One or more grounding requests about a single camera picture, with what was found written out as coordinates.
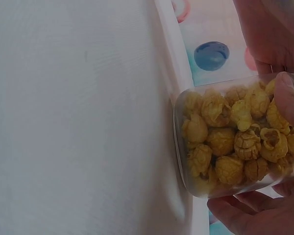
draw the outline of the white surface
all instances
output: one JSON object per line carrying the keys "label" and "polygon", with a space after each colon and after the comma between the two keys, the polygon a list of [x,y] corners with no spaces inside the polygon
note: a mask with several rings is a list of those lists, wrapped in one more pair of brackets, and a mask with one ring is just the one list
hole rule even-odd
{"label": "white surface", "polygon": [[0,235],[191,233],[154,13],[0,0]]}

